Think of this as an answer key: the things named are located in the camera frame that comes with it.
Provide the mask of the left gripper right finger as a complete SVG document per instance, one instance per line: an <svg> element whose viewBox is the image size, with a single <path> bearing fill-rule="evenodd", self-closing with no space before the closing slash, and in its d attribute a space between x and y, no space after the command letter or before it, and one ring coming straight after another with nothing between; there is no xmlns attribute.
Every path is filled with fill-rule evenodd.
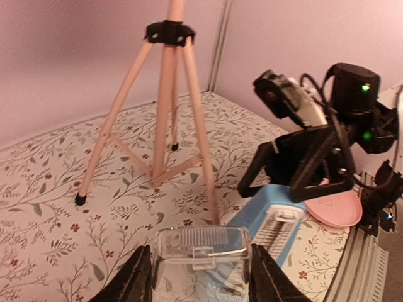
<svg viewBox="0 0 403 302"><path fill-rule="evenodd" d="M250 281L252 302L311 302L261 246L252 244Z"/></svg>

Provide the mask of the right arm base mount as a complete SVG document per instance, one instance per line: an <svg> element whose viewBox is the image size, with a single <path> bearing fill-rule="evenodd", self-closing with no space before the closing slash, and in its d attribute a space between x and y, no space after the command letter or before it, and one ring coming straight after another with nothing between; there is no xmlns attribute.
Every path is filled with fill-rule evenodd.
<svg viewBox="0 0 403 302"><path fill-rule="evenodd" d="M361 191L363 214L358 226L367 234L378 236L381 228L385 232L393 233L397 226L396 202L402 197L402 174L395 172L386 160L378 169L375 177L370 178L377 186L383 184L390 176L391 180L379 190Z"/></svg>

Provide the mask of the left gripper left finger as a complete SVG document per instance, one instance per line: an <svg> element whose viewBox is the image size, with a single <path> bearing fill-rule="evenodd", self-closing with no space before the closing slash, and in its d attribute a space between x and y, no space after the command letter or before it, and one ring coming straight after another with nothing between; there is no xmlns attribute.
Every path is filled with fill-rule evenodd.
<svg viewBox="0 0 403 302"><path fill-rule="evenodd" d="M90 302L149 302L151 290L150 246L139 246L115 277Z"/></svg>

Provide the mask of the pink music stand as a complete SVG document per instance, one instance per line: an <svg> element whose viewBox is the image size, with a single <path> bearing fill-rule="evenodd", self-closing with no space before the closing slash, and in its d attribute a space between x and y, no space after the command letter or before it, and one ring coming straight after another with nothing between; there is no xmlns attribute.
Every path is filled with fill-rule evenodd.
<svg viewBox="0 0 403 302"><path fill-rule="evenodd" d="M84 173L84 179L82 180L81 187L79 188L74 200L76 205L82 206L85 204L91 178L100 159L101 152L105 147L105 143L111 141L124 151L130 160L137 163L144 172L149 175L150 180L155 187L159 187L166 180L169 180L173 176L193 167L194 165L202 164L207 186L207 197L212 210L212 222L215 225L219 224L219 203L215 190L212 161L208 147L208 138L201 102L202 97L195 61L195 32L192 28L183 23L184 4L184 1L171 1L167 19L147 26L142 48L140 49L133 66L126 74L99 133L89 164ZM163 50L157 96L156 135L154 139L153 162L151 166L148 166L142 162L135 153L126 147L120 139L112 134L111 129L128 96L128 93L130 92L130 89L148 57L149 52L152 47L158 43L162 44ZM190 96L193 102L193 116L195 120L199 153L172 169L167 170L166 167L169 161L169 155L166 154L166 134L169 125L172 126L171 149L177 150L179 146L177 136L177 84L179 79L178 68L181 61L184 62Z"/></svg>

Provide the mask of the blue metronome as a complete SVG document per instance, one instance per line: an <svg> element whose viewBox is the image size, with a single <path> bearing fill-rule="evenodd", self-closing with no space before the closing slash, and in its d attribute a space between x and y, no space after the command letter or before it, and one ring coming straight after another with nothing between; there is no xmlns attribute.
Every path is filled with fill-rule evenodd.
<svg viewBox="0 0 403 302"><path fill-rule="evenodd" d="M303 202L294 203L287 186L263 186L225 227L247 228L252 244L263 246L282 267L305 216Z"/></svg>

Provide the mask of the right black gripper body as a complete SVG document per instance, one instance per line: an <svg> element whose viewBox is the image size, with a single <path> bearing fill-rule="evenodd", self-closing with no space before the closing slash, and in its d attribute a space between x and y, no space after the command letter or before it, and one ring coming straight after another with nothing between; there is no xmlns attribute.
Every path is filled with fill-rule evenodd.
<svg viewBox="0 0 403 302"><path fill-rule="evenodd" d="M349 150L357 137L356 125L340 124L342 145L332 125L310 127L273 141L270 160L271 182L287 186L318 186L324 178L332 185L351 185L346 172L352 169L352 155L346 160L342 150Z"/></svg>

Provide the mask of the clear metronome cover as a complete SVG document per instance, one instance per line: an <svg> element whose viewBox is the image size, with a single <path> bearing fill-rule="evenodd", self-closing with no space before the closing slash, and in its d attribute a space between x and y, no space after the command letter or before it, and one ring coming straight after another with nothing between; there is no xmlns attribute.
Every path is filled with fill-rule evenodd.
<svg viewBox="0 0 403 302"><path fill-rule="evenodd" d="M251 241L247 228L165 228L156 233L153 248L153 301L248 301Z"/></svg>

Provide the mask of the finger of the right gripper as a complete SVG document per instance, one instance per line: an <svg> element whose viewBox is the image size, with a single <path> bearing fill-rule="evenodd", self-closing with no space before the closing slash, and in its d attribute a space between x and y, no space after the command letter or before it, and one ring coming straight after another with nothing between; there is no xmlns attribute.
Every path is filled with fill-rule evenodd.
<svg viewBox="0 0 403 302"><path fill-rule="evenodd" d="M322 125L293 135L292 151L300 160L290 181L294 202L348 191L355 166L345 131Z"/></svg>
<svg viewBox="0 0 403 302"><path fill-rule="evenodd" d="M262 188L262 186L251 186L262 169L269 177L270 184L279 184L279 177L276 175L273 166L274 155L273 142L265 142L258 146L249 167L237 186L237 191L242 198L252 197Z"/></svg>

